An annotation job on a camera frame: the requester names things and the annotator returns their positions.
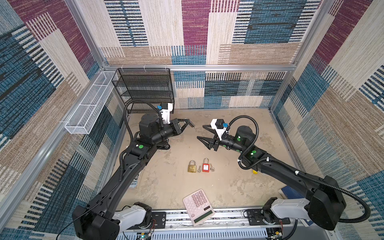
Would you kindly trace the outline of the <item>red safety padlock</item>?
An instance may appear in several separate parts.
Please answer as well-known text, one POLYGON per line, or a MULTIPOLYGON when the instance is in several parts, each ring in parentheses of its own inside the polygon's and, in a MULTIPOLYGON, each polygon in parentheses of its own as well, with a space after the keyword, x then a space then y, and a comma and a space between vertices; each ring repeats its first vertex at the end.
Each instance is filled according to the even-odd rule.
POLYGON ((203 159, 202 172, 209 173, 210 172, 210 162, 208 158, 203 159))

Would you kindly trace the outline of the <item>brass padlock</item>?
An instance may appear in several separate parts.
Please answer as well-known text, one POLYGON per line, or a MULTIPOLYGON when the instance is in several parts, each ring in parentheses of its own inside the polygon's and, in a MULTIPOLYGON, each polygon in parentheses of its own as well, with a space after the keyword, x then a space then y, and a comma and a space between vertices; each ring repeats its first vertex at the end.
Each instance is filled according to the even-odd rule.
POLYGON ((189 173, 196 173, 197 172, 197 165, 196 165, 196 162, 194 160, 189 162, 188 172, 189 173))

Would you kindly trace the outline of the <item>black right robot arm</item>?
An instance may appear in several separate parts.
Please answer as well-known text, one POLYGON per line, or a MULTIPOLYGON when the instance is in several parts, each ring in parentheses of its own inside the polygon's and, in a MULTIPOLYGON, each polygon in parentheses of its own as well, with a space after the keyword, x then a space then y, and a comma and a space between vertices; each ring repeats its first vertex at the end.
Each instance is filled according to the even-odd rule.
POLYGON ((256 146, 259 125, 247 115, 240 115, 226 123, 223 119, 213 119, 203 128, 214 136, 197 137, 209 150, 219 147, 238 152, 237 163, 242 170, 254 170, 273 177, 302 195, 301 199, 281 200, 271 198, 263 208, 264 215, 278 218, 311 220, 325 230, 334 230, 337 223, 361 223, 371 216, 369 205, 356 194, 339 187, 330 176, 324 178, 300 171, 273 157, 256 146), (360 203, 364 212, 360 217, 343 219, 347 206, 344 196, 360 203))

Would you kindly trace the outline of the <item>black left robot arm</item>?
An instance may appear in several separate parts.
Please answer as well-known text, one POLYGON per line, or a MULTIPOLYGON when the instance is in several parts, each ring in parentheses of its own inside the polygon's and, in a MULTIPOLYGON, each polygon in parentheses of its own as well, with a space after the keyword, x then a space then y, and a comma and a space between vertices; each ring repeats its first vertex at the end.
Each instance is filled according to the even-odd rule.
POLYGON ((142 103, 152 112, 142 116, 139 130, 130 134, 130 145, 120 153, 119 169, 86 207, 77 206, 71 223, 76 236, 82 240, 114 240, 131 227, 147 228, 152 224, 152 208, 141 202, 118 211, 118 205, 134 178, 148 165, 158 150, 169 150, 169 139, 181 135, 189 119, 170 119, 172 104, 154 106, 144 100, 130 100, 127 106, 142 103))

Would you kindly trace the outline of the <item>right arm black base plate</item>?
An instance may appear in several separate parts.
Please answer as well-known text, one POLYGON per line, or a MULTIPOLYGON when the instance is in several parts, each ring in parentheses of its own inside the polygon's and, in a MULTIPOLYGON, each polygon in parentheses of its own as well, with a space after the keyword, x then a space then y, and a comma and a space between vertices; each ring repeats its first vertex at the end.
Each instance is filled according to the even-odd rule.
POLYGON ((289 218, 280 219, 271 211, 263 209, 248 209, 243 212, 243 215, 249 221, 250 226, 289 225, 291 223, 289 218))

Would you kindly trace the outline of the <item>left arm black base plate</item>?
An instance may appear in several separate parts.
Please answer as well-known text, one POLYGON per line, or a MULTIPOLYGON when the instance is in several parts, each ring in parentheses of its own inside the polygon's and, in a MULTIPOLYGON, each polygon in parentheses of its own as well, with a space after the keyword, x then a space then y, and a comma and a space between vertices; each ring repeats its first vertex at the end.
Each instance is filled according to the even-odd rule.
POLYGON ((128 228, 128 230, 149 230, 153 224, 155 224, 155 229, 164 229, 166 227, 167 213, 166 212, 152 212, 152 220, 149 224, 144 225, 143 227, 133 226, 128 228))

